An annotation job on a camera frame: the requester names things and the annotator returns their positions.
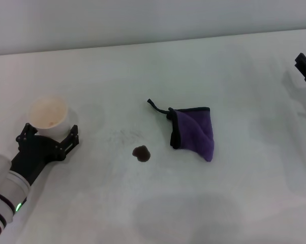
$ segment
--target green light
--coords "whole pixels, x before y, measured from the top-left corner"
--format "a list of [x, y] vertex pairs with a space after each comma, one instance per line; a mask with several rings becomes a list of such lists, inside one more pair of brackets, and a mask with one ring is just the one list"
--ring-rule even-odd
[[19, 205], [17, 205], [17, 207], [16, 207], [16, 211], [17, 211], [17, 212], [19, 211], [19, 209], [21, 208], [21, 206], [22, 206], [22, 203], [19, 203]]

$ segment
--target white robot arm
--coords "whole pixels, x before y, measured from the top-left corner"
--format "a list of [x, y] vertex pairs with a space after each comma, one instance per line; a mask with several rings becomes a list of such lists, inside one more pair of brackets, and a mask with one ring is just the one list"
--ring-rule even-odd
[[16, 138], [19, 153], [10, 161], [0, 155], [0, 234], [13, 221], [13, 215], [24, 204], [30, 186], [43, 168], [52, 161], [63, 161], [79, 144], [78, 128], [72, 127], [61, 142], [35, 135], [37, 130], [26, 124]]

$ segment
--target white cup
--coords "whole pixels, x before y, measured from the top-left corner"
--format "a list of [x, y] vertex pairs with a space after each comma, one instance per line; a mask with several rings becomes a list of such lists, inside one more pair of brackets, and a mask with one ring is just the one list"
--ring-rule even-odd
[[39, 134], [53, 139], [66, 137], [71, 129], [66, 102], [56, 96], [34, 101], [28, 112], [29, 123]]

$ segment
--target purple towel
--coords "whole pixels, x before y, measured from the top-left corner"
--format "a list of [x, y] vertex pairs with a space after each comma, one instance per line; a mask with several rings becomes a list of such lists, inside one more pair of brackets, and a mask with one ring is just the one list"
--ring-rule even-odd
[[210, 121], [210, 109], [206, 107], [161, 110], [151, 99], [147, 100], [152, 107], [172, 121], [170, 145], [174, 149], [189, 149], [198, 153], [206, 161], [213, 158], [214, 140]]

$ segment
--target liquid spill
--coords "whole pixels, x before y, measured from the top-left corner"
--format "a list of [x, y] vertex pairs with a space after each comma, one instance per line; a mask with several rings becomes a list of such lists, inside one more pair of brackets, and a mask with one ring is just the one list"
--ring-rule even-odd
[[142, 145], [133, 150], [133, 156], [137, 157], [139, 162], [147, 162], [151, 157], [151, 153], [146, 146]]

